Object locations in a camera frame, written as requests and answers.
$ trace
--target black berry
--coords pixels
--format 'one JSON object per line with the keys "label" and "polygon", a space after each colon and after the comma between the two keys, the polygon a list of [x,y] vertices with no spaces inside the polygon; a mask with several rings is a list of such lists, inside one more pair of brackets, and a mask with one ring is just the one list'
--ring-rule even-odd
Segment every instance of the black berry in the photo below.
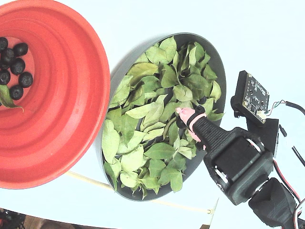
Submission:
{"label": "black berry", "polygon": [[8,39],[0,37],[0,52],[7,49],[9,45]]}
{"label": "black berry", "polygon": [[21,58],[17,58],[15,62],[10,66],[11,73],[19,75],[23,73],[25,69],[25,62]]}
{"label": "black berry", "polygon": [[9,68],[9,66],[8,66],[8,65],[5,65],[4,63],[2,63],[2,61],[0,61],[0,68],[1,68],[2,70],[6,70],[6,69]]}
{"label": "black berry", "polygon": [[19,85],[23,88],[30,87],[33,84],[33,76],[29,72],[24,72],[19,76]]}
{"label": "black berry", "polygon": [[204,96],[204,97],[202,97],[198,102],[199,102],[199,104],[205,104],[205,102],[206,102],[206,96]]}
{"label": "black berry", "polygon": [[10,72],[8,70],[0,71],[0,84],[7,85],[10,81]]}
{"label": "black berry", "polygon": [[10,88],[10,97],[13,100],[19,100],[23,96],[23,88],[20,85],[15,85]]}
{"label": "black berry", "polygon": [[13,48],[16,56],[23,56],[28,53],[28,45],[26,43],[16,44]]}
{"label": "black berry", "polygon": [[1,61],[5,64],[10,66],[11,64],[14,63],[16,59],[15,53],[13,51],[13,49],[5,49],[2,53],[1,53]]}

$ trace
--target black circuit board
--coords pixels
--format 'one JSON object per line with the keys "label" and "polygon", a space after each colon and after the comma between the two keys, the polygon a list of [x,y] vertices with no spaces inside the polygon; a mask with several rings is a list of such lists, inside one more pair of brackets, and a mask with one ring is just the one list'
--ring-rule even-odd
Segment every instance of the black circuit board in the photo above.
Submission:
{"label": "black circuit board", "polygon": [[269,93],[251,75],[247,75],[243,106],[248,109],[258,120],[265,123],[265,113],[268,109]]}

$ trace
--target red plastic bowl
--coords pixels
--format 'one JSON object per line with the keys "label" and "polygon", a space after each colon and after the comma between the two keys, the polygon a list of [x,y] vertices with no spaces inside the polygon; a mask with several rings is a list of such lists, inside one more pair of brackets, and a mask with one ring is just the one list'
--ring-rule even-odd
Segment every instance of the red plastic bowl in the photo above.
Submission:
{"label": "red plastic bowl", "polygon": [[0,187],[29,188],[69,170],[96,137],[108,107],[106,53],[91,25],[50,0],[20,0],[0,7],[0,36],[19,39],[33,85],[0,109]]}

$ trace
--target gray bowl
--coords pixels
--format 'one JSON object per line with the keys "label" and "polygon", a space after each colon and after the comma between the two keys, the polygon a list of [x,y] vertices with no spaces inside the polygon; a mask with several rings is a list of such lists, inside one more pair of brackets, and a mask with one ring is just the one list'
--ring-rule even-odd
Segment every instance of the gray bowl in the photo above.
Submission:
{"label": "gray bowl", "polygon": [[[134,50],[132,50],[129,54],[123,58],[123,60],[118,64],[118,66],[114,69],[114,71],[111,73],[111,86],[110,86],[110,100],[112,99],[117,87],[119,86],[122,78],[126,75],[128,70],[131,68],[131,66],[134,64],[134,62],[144,53],[149,47],[153,46],[155,43],[160,42],[168,37],[174,36],[177,47],[181,47],[186,42],[198,42],[203,46],[203,48],[206,50],[206,52],[210,55],[211,59],[209,61],[209,65],[211,68],[215,71],[216,75],[218,76],[217,82],[221,87],[222,95],[220,99],[217,101],[217,103],[214,105],[214,109],[217,108],[218,112],[224,111],[224,103],[225,103],[225,97],[226,97],[226,80],[225,80],[225,73],[224,73],[224,66],[223,62],[217,52],[217,50],[212,46],[211,43],[209,43],[205,38],[192,34],[192,33],[176,33],[171,34],[165,37],[160,37],[156,39],[152,39],[148,42],[145,42],[138,47],[136,47]],[[215,122],[218,126],[221,123],[221,120]],[[100,130],[99,136],[101,138],[102,135],[102,129]],[[102,170],[105,173],[103,163],[104,158],[102,156],[102,147],[101,147],[101,141],[95,142],[98,145],[98,148],[100,151],[97,152],[97,157],[100,163],[100,166]],[[199,166],[199,164],[202,162],[203,157],[205,155],[205,151],[199,151],[197,150],[196,156],[192,160],[187,160],[186,162],[186,170],[184,171],[183,176],[183,182],[195,171],[195,169]],[[109,184],[113,187],[113,183],[110,179],[110,177],[105,173],[107,180]],[[152,199],[157,199],[159,197],[162,197],[172,191],[170,184],[167,184],[165,186],[162,186],[159,190],[159,193],[156,195],[153,190],[148,190],[148,195],[145,197],[143,201],[148,201]],[[117,193],[120,194],[122,197],[125,197],[130,200],[135,201],[142,201],[142,192],[136,191],[134,195],[132,195],[132,191],[129,187],[121,188],[121,182],[118,179],[118,187],[117,187]]]}

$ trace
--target white surface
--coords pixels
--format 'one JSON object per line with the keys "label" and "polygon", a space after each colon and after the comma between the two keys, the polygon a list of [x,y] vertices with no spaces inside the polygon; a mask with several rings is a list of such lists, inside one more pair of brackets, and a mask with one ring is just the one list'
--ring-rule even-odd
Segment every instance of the white surface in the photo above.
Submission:
{"label": "white surface", "polygon": [[[270,105],[285,99],[305,106],[304,2],[256,1],[83,1],[60,0],[72,7],[98,33],[105,47],[110,71],[132,48],[153,37],[175,32],[193,32],[208,39],[218,50],[226,71],[227,103],[222,127],[245,128],[244,119],[235,119],[230,98],[235,93],[238,73],[250,72],[270,92]],[[280,105],[273,118],[293,138],[300,153],[305,119],[301,112]],[[281,138],[278,163],[287,179],[305,197],[304,168]],[[96,147],[71,169],[106,182],[99,168]],[[247,204],[234,206],[227,200],[202,163],[183,184],[182,191],[161,200],[212,208],[220,196],[211,229],[268,228]],[[111,228],[198,229],[211,217],[154,203],[128,201],[108,190],[63,175],[40,187],[26,190],[0,189],[0,207],[37,217],[76,224]]]}

